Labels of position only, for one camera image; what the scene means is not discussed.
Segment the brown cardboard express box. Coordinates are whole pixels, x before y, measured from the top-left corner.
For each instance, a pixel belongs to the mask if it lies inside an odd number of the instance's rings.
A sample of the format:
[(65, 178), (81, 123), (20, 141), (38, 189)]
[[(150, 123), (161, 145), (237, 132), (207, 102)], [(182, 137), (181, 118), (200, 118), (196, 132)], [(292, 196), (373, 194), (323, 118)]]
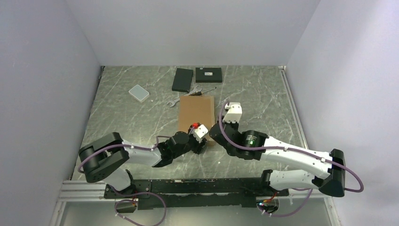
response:
[(181, 97), (178, 108), (178, 131), (188, 133), (194, 123), (204, 125), (208, 130), (215, 125), (215, 99), (213, 96)]

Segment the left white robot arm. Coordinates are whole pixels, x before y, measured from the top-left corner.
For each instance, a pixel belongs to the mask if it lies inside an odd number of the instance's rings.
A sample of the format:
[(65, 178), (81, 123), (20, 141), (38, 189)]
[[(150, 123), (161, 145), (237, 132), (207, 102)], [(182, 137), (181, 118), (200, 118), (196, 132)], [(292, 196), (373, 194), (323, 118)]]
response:
[(136, 188), (131, 173), (121, 168), (123, 164), (142, 164), (153, 168), (170, 165), (187, 152), (201, 153), (207, 144), (207, 134), (206, 128), (199, 127), (166, 136), (165, 141), (153, 146), (139, 146), (113, 132), (79, 150), (81, 163), (77, 170), (85, 175), (87, 182), (104, 181), (122, 197), (128, 198)]

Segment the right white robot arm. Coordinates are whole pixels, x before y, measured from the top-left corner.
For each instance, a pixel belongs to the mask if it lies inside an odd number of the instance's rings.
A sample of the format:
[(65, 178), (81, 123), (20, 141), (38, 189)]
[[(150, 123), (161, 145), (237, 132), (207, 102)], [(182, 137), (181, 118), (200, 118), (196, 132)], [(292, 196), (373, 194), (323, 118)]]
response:
[(230, 156), (244, 160), (274, 161), (294, 167), (289, 171), (264, 170), (259, 189), (264, 195), (284, 189), (318, 189), (324, 195), (344, 197), (344, 153), (318, 152), (279, 141), (265, 133), (238, 131), (236, 123), (215, 124), (209, 135)]

